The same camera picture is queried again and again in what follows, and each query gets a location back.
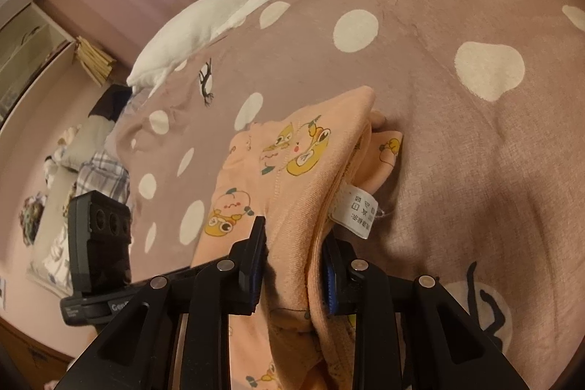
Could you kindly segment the plaid grey cloth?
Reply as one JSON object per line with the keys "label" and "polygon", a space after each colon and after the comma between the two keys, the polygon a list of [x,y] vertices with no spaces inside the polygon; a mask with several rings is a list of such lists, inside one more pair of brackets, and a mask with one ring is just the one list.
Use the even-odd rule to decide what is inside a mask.
{"label": "plaid grey cloth", "polygon": [[81,164],[75,182],[75,196],[97,191],[121,204],[130,195],[130,176],[124,166],[106,151],[96,151]]}

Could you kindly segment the mauve polka dot blanket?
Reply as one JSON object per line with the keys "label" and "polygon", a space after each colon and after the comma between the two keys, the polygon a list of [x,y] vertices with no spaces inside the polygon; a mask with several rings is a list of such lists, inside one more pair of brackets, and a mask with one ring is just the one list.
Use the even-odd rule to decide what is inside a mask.
{"label": "mauve polka dot blanket", "polygon": [[532,389],[584,336],[584,0],[273,0],[118,123],[132,277],[195,264],[233,137],[362,86],[401,134],[366,239],[436,276]]}

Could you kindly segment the white wall shelf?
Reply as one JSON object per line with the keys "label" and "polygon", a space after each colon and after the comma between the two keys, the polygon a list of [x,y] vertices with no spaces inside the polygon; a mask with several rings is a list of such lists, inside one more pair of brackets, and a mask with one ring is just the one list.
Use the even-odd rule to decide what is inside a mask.
{"label": "white wall shelf", "polygon": [[73,37],[35,0],[1,0],[1,121]]}

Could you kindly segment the grey pillow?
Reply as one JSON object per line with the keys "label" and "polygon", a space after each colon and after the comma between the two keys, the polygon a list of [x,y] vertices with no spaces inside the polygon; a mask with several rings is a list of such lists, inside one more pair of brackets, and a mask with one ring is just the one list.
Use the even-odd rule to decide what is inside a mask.
{"label": "grey pillow", "polygon": [[88,116],[57,163],[67,169],[78,171],[82,164],[91,160],[96,151],[102,150],[106,137],[112,132],[114,125],[113,121],[102,116]]}

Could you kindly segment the white goose plush toy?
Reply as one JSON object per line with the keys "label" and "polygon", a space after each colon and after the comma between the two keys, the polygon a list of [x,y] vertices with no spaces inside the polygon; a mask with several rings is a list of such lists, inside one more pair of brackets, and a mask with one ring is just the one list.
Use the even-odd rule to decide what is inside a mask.
{"label": "white goose plush toy", "polygon": [[270,0],[197,0],[168,20],[140,52],[127,85],[156,91],[177,67]]}

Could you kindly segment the pink duck print shirt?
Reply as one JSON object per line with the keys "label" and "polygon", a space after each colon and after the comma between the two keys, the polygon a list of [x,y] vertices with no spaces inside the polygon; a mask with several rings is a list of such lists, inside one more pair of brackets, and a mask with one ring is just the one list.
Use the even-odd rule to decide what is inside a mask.
{"label": "pink duck print shirt", "polygon": [[392,173],[401,134],[382,130],[367,86],[255,124],[231,140],[195,263],[226,255],[266,220],[259,306],[228,321],[232,383],[242,389],[348,389],[354,330],[326,314],[320,254],[345,187],[374,195]]}

